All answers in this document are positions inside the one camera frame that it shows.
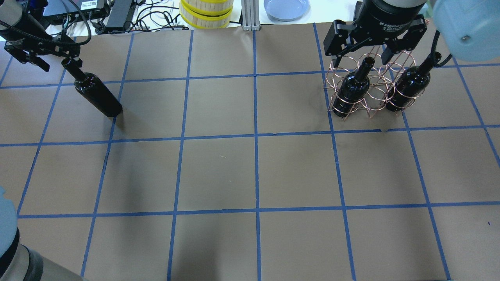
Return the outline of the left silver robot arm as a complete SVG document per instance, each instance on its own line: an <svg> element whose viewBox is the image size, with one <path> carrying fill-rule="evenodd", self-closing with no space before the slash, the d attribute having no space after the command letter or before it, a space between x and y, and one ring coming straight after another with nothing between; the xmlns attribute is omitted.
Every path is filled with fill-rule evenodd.
<svg viewBox="0 0 500 281"><path fill-rule="evenodd" d="M4 49L18 62L32 64L48 72L50 65L42 55L71 58L82 67L80 46L67 35L74 16L66 12L61 20L61 31L48 34L50 22L43 16L47 0L2 0L1 38L6 40Z"/></svg>

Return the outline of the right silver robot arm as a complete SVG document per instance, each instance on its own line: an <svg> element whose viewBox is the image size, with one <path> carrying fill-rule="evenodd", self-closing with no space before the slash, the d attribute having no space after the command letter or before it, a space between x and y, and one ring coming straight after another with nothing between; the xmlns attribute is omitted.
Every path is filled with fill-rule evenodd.
<svg viewBox="0 0 500 281"><path fill-rule="evenodd" d="M366 46L385 46L382 64L394 55L414 50L427 31L420 13L425 0L363 0L355 6L352 23L334 21L323 41L324 53L339 66L348 53ZM432 0L436 33L431 46L443 37L452 57L468 62L484 62L499 57L500 3L498 0Z"/></svg>

